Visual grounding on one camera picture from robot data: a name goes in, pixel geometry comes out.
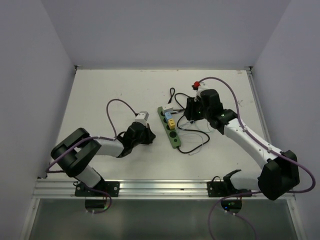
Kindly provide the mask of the green power strip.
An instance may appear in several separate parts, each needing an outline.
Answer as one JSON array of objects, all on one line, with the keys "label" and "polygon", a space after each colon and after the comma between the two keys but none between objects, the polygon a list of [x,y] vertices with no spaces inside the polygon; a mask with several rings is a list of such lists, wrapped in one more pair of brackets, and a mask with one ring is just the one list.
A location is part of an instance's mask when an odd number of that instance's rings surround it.
[{"label": "green power strip", "polygon": [[178,136],[178,133],[175,128],[170,129],[170,127],[167,123],[167,120],[165,118],[165,115],[163,114],[163,107],[162,106],[159,106],[157,108],[157,113],[158,113],[158,116],[160,118],[160,121],[163,125],[163,128],[165,130],[165,133],[167,135],[167,138],[168,138],[172,148],[177,149],[177,148],[181,147],[182,142],[180,140],[180,137]]}]

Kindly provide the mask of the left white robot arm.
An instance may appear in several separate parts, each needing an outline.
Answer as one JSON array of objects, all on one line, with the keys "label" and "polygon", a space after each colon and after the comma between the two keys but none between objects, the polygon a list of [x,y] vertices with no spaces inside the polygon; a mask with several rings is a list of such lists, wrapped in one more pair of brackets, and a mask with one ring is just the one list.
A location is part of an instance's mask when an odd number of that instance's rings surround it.
[{"label": "left white robot arm", "polygon": [[51,173],[51,167],[58,164],[68,177],[82,182],[87,192],[96,197],[107,190],[107,184],[90,166],[93,157],[102,155],[123,158],[129,155],[134,147],[152,144],[155,138],[149,124],[136,121],[115,138],[90,136],[80,127],[52,149],[50,156],[53,162],[49,164],[46,172]]}]

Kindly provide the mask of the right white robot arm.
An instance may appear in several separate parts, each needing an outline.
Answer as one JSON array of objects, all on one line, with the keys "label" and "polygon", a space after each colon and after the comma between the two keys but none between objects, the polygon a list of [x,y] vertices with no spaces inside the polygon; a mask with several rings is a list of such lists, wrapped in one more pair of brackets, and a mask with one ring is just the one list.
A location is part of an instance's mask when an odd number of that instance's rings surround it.
[{"label": "right white robot arm", "polygon": [[223,195],[260,191],[269,200],[276,200],[300,183],[297,156],[282,151],[240,123],[238,114],[226,109],[214,89],[202,90],[195,97],[188,97],[184,116],[189,121],[207,120],[210,126],[237,143],[261,168],[260,173],[233,170],[217,186]]}]

